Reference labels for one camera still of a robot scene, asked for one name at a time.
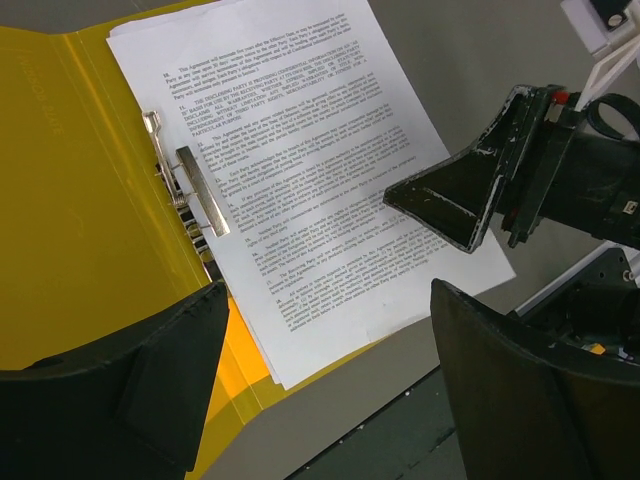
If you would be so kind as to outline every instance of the yellow component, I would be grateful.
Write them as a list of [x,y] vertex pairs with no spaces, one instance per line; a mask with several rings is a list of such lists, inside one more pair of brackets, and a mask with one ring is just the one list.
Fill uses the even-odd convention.
[[[140,110],[108,48],[116,25],[79,32],[0,28],[0,369],[22,369],[146,318],[209,280],[156,177]],[[265,408],[302,388],[274,384],[238,312],[207,414],[199,478]]]
[[602,355],[604,352],[607,351],[607,349],[604,348],[599,343],[594,343],[593,345],[591,345],[591,348],[589,349],[589,351],[591,353],[595,353],[596,355]]

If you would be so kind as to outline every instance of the paper document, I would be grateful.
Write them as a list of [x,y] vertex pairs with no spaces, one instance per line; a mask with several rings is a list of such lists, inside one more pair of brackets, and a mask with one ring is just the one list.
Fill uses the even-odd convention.
[[467,255],[383,205],[449,154],[366,0],[199,8],[109,45],[165,150],[196,156],[230,229],[203,233],[285,388],[429,316],[436,277],[477,294],[513,276],[492,234]]

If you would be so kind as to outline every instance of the metal clip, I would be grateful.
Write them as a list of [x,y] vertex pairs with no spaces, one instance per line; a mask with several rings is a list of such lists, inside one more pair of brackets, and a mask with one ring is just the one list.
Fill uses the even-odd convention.
[[185,208],[188,205],[187,198],[176,188],[176,180],[173,176],[171,165],[160,145],[160,138],[158,137],[160,129],[162,128],[160,115],[158,115],[158,112],[155,110],[142,112],[142,120],[149,134],[149,138],[151,138],[151,143],[153,143],[153,148],[156,151],[158,164],[160,165],[160,175],[162,175],[167,190],[169,190],[171,204],[177,209]]
[[216,237],[226,235],[230,232],[229,225],[227,225],[227,221],[222,215],[222,211],[220,210],[220,207],[218,207],[218,203],[215,198],[213,198],[211,189],[209,188],[204,175],[202,175],[200,167],[198,166],[193,153],[191,153],[191,149],[189,147],[179,148],[176,150],[176,155],[184,167],[184,171],[193,186],[195,195],[197,195],[200,200],[200,204],[209,219],[213,233]]

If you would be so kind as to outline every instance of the dark green surface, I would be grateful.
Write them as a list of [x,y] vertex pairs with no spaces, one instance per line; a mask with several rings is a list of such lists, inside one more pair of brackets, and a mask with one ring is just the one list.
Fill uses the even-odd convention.
[[466,478],[438,369],[287,480]]

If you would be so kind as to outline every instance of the gray table surface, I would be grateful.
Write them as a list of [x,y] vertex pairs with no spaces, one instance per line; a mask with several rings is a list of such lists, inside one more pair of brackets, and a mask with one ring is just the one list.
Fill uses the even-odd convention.
[[[451,152],[476,138],[513,85],[579,90],[593,60],[559,0],[369,0],[409,80]],[[168,0],[3,0],[0,24],[55,33],[171,3]],[[638,100],[632,67],[612,90]],[[503,245],[506,235],[493,227]],[[597,245],[549,221],[526,245],[506,250],[518,277],[480,296],[508,311]],[[267,410],[207,473],[216,480],[279,480],[358,425],[438,363],[429,320],[393,335]],[[446,408],[432,415],[448,415]],[[425,462],[420,478],[460,479],[455,441]]]

